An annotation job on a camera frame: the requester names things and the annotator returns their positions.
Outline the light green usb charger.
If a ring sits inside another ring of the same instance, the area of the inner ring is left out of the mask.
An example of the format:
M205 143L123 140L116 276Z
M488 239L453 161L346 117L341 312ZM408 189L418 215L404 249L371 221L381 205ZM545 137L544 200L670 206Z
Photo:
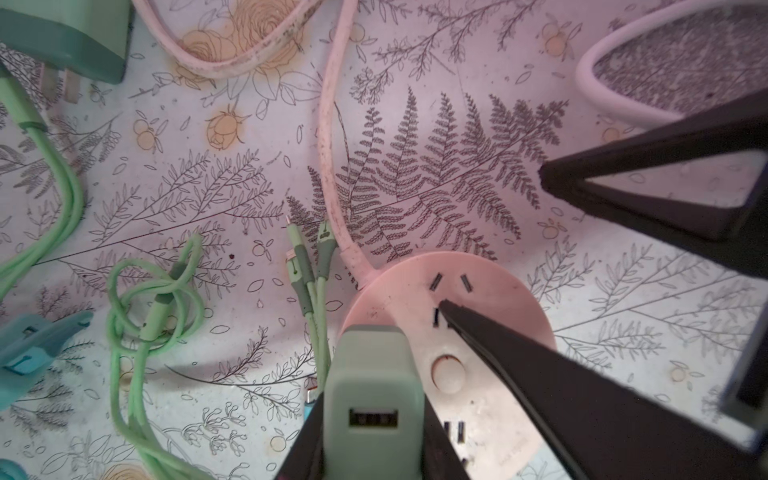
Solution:
M326 479L420 479L425 395L396 326L353 325L324 389Z

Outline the round pink power socket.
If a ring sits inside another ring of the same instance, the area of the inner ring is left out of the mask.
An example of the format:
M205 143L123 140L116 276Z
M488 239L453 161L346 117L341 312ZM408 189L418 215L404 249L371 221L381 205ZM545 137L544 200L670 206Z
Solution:
M354 298L343 326L399 327L470 478L511 479L543 439L502 381L448 327L438 311L443 300L556 347L547 316L518 278L490 260L459 252L430 252L388 266Z

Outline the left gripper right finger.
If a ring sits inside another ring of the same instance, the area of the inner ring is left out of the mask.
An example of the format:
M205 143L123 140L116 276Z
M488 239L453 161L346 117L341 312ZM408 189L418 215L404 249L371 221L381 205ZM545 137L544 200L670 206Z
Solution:
M761 478L757 453L467 307L439 310L572 478Z

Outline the teal blue usb charger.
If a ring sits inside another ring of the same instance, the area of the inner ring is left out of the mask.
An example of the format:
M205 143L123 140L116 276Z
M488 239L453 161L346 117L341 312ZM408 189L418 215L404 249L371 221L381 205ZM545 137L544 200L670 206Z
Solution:
M91 311L57 321L24 314L1 329L1 411L32 389L69 339L86 329L92 319Z

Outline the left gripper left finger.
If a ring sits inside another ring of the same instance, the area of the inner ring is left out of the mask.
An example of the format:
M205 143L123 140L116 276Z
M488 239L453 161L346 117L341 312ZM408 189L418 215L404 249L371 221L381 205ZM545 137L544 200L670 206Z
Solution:
M321 480L324 476L323 409L325 394L317 398L275 480Z

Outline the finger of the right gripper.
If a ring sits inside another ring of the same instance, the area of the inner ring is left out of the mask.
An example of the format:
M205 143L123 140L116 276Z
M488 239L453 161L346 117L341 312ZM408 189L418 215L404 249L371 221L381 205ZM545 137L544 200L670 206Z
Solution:
M718 263L767 276L767 173L743 204L715 206L622 191L597 178L728 154L767 155L767 92L731 101L627 140L562 157L539 170L542 189L607 220Z

